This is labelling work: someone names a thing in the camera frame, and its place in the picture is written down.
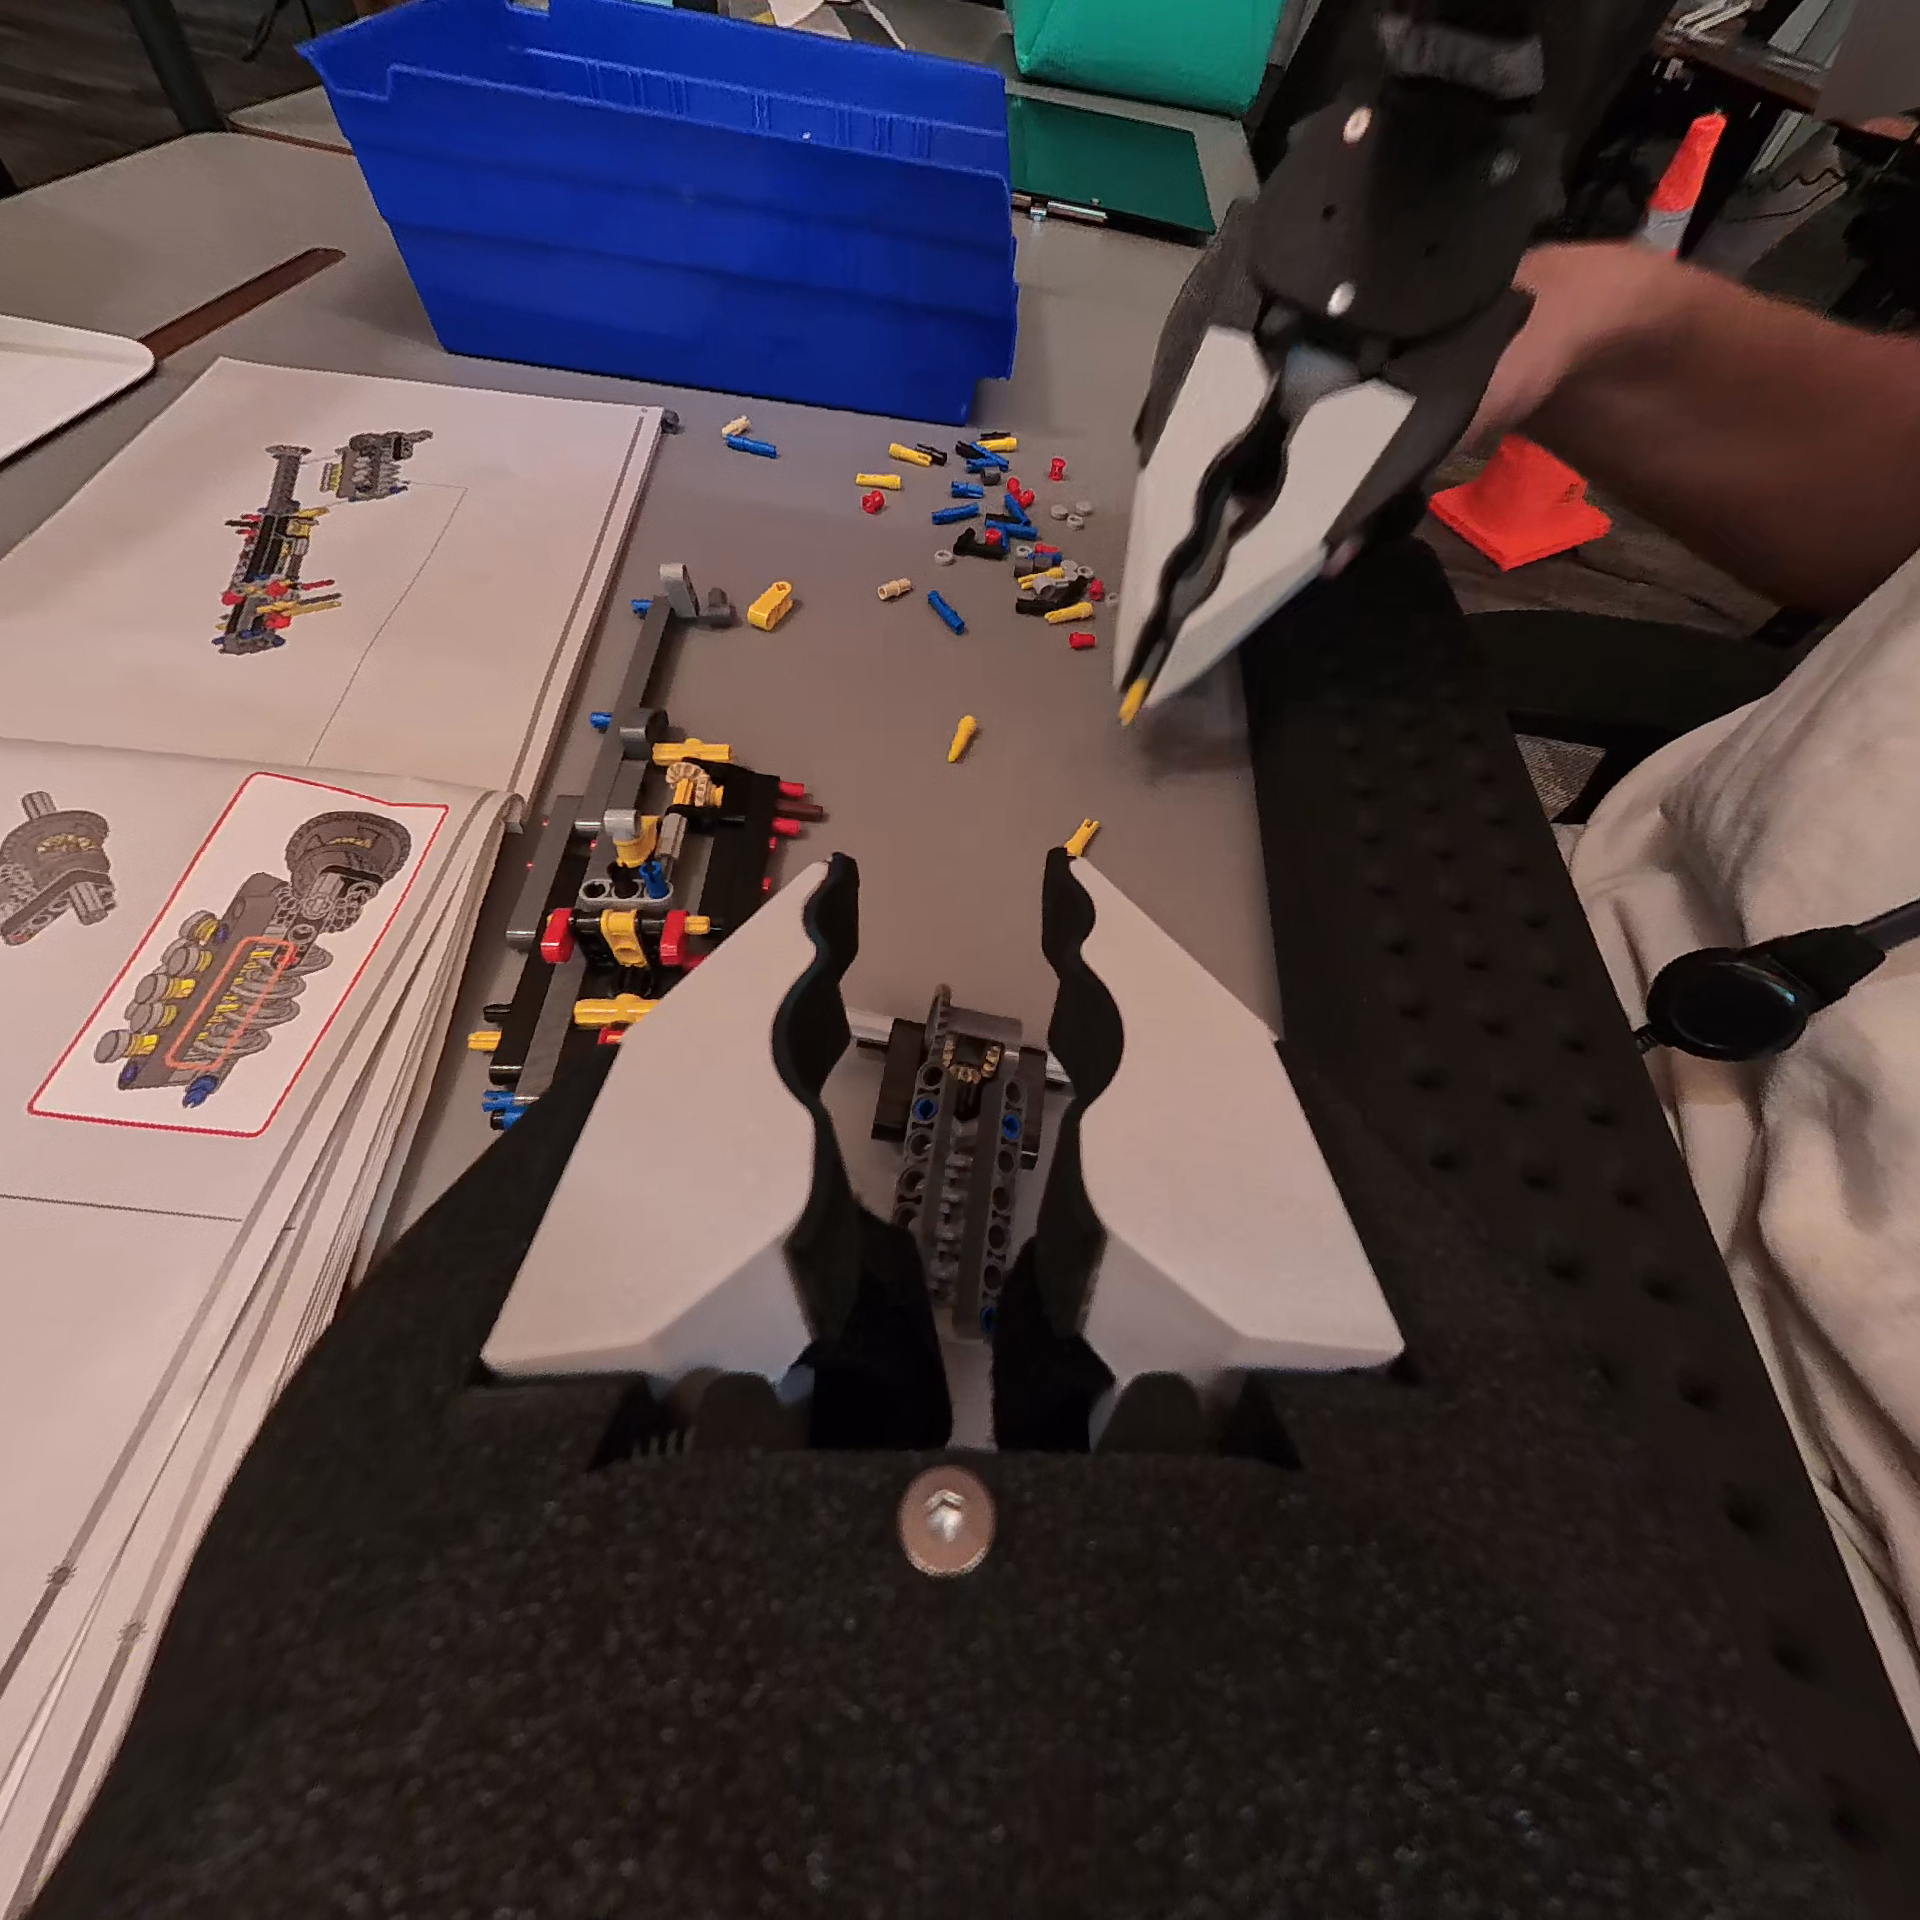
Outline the person's white shirt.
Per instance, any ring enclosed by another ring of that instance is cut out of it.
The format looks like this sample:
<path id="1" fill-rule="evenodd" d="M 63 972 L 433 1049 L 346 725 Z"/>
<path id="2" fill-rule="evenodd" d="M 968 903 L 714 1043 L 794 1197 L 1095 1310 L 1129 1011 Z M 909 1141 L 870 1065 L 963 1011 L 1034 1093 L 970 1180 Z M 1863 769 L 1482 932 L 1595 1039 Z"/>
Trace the person's white shirt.
<path id="1" fill-rule="evenodd" d="M 1679 953 L 1918 893 L 1918 557 L 1769 695 L 1563 830 L 1622 1007 Z M 1648 1065 L 1909 1724 L 1918 1663 L 1918 960 L 1762 1063 Z"/>

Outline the blue plastic bin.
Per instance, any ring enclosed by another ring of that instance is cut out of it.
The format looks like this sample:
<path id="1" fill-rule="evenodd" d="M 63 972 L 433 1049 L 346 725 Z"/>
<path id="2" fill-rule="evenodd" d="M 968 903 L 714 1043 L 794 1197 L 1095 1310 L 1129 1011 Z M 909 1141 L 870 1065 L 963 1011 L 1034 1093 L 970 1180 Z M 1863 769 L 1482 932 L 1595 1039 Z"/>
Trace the blue plastic bin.
<path id="1" fill-rule="evenodd" d="M 982 63 L 657 5 L 402 5 L 301 57 L 447 351 L 962 425 L 1017 368 Z"/>

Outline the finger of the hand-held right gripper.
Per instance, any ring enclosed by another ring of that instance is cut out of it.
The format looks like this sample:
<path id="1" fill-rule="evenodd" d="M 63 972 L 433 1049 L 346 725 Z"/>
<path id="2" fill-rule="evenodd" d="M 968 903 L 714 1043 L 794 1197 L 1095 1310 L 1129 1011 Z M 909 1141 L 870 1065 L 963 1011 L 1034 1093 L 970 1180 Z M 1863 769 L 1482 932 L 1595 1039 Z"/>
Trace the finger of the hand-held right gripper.
<path id="1" fill-rule="evenodd" d="M 1413 397 L 1365 379 L 1312 400 L 1280 433 L 1280 489 L 1235 536 L 1217 588 L 1185 621 L 1146 704 L 1161 705 L 1238 648 L 1319 576 L 1347 509 L 1413 412 Z"/>
<path id="2" fill-rule="evenodd" d="M 1235 460 L 1275 387 L 1251 331 L 1207 328 L 1135 479 L 1119 571 L 1119 697 L 1138 677 L 1153 688 L 1217 588 L 1235 536 Z"/>

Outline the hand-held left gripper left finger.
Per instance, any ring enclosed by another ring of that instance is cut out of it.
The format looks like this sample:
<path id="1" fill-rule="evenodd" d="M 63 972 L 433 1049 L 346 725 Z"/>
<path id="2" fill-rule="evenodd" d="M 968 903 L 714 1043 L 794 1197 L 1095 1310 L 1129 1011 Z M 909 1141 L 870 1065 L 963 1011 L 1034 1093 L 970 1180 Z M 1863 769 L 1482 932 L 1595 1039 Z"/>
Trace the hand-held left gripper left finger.
<path id="1" fill-rule="evenodd" d="M 845 1182 L 856 863 L 805 865 L 614 1047 L 481 1361 L 501 1379 L 779 1380 L 821 1332 L 790 1241 Z"/>

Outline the orange traffic cone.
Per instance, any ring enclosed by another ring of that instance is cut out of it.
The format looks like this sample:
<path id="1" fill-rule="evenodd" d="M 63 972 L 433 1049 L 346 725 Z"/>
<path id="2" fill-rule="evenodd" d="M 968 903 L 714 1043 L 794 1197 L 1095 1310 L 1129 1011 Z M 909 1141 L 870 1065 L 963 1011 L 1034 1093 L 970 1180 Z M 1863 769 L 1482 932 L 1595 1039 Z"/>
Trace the orange traffic cone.
<path id="1" fill-rule="evenodd" d="M 1689 125 L 1648 198 L 1635 246 L 1678 255 L 1722 132 L 1722 112 Z M 1474 479 L 1432 494 L 1429 515 L 1499 568 L 1570 552 L 1613 531 L 1589 481 L 1521 433 L 1503 436 Z"/>

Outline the wooden document stand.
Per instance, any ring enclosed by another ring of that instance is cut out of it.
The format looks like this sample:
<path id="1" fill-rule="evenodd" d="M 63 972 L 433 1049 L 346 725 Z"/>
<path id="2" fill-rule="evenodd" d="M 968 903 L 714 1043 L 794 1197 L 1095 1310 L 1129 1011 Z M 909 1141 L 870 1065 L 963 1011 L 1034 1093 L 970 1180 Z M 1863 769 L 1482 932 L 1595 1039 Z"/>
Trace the wooden document stand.
<path id="1" fill-rule="evenodd" d="M 1 315 L 1 464 L 63 432 L 154 371 L 138 341 Z"/>

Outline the heap of small lego pieces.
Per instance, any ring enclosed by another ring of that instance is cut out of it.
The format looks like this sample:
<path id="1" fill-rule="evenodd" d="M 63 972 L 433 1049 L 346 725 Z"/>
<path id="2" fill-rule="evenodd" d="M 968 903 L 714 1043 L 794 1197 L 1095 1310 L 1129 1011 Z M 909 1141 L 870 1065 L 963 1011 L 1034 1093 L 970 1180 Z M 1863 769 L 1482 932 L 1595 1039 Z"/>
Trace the heap of small lego pieces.
<path id="1" fill-rule="evenodd" d="M 1114 597 L 1095 561 L 1064 550 L 1064 536 L 1088 528 L 1089 504 L 1061 496 L 1045 500 L 1014 468 L 1019 446 L 1019 436 L 1002 429 L 962 433 L 951 446 L 890 440 L 877 464 L 853 468 L 849 485 L 856 508 L 873 519 L 912 504 L 926 511 L 929 582 L 913 585 L 896 603 L 923 606 L 949 633 L 926 603 L 926 592 L 936 590 L 967 620 L 967 637 L 970 620 L 958 590 L 995 585 L 1005 607 L 1027 629 L 1055 633 L 1071 654 L 1088 656 Z"/>

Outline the grey lego gear assembly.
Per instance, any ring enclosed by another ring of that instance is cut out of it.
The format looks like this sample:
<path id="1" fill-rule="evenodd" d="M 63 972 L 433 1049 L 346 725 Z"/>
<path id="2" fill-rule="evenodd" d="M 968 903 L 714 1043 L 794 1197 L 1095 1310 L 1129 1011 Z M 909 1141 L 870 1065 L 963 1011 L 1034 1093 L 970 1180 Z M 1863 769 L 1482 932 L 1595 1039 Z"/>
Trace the grey lego gear assembly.
<path id="1" fill-rule="evenodd" d="M 899 1148 L 890 1219 L 919 1247 L 935 1320 L 991 1339 L 1017 1259 L 1017 1190 L 1039 1161 L 1064 1069 L 1017 1019 L 962 1006 L 943 982 L 920 1022 L 881 1043 L 870 1136 Z"/>

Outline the teal plastic container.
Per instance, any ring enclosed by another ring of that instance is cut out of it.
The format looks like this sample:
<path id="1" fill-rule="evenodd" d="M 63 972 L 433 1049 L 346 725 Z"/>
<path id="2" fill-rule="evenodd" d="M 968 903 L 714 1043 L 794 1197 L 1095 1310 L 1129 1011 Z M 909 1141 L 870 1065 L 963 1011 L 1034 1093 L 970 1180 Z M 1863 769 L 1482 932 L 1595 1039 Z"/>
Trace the teal plastic container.
<path id="1" fill-rule="evenodd" d="M 1197 244 L 1214 232 L 1191 129 L 1064 91 L 1238 121 L 1255 103 L 1281 1 L 1008 1 L 1022 79 L 1008 100 L 1019 208 Z"/>

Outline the lego instruction booklet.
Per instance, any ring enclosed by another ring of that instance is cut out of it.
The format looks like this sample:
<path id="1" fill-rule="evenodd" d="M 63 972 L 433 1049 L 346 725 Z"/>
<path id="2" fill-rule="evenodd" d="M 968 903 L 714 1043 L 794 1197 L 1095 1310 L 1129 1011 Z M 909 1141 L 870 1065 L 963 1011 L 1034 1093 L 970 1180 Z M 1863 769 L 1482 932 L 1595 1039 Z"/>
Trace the lego instruction booklet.
<path id="1" fill-rule="evenodd" d="M 5 557 L 5 1916 L 367 1265 L 666 423 L 221 359 Z"/>

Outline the person's right forearm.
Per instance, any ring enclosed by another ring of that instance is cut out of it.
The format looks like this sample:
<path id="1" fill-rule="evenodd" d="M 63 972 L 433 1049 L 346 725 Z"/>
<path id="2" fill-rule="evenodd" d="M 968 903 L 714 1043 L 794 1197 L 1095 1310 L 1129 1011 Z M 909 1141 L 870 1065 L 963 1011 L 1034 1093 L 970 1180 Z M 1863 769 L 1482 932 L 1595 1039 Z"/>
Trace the person's right forearm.
<path id="1" fill-rule="evenodd" d="M 1519 432 L 1778 607 L 1841 614 L 1918 547 L 1918 341 L 1648 246 L 1547 244 L 1463 448 Z"/>

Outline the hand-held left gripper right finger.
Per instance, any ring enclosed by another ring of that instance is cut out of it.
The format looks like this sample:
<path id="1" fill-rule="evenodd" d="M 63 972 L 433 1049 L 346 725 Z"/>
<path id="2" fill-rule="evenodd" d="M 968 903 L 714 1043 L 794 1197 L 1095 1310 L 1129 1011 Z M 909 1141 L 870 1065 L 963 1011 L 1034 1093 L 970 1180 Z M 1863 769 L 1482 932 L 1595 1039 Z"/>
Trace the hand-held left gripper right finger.
<path id="1" fill-rule="evenodd" d="M 1086 856 L 1055 847 L 1046 1047 L 1071 1101 L 1041 1304 L 1111 1380 L 1381 1369 L 1403 1350 L 1265 1025 Z"/>

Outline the long lego chassis assembly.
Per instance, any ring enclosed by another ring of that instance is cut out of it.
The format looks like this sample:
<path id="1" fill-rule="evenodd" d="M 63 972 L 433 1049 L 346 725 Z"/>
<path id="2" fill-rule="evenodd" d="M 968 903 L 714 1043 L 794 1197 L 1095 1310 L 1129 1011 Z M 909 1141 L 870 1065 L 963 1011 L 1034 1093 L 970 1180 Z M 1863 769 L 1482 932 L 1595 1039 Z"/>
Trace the long lego chassis assembly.
<path id="1" fill-rule="evenodd" d="M 678 561 L 633 607 L 640 631 L 610 705 L 591 711 L 579 796 L 543 812 L 506 926 L 509 998 L 467 1039 L 487 1054 L 481 1115 L 506 1133 L 557 1069 L 626 1032 L 774 892 L 777 856 L 824 817 L 805 782 L 688 736 L 656 691 L 705 592 Z"/>

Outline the black perforated foam pad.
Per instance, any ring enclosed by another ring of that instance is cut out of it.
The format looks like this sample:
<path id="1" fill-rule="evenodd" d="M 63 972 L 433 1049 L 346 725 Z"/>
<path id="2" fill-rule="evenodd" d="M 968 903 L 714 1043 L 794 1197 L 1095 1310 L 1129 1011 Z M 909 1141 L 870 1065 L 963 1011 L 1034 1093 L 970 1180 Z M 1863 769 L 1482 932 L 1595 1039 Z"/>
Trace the black perforated foam pad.
<path id="1" fill-rule="evenodd" d="M 1915 1916 L 1915 1747 L 1510 727 L 1405 536 L 1241 656 L 1286 1065 L 1407 1356 L 1229 1585 L 1286 1916 Z"/>

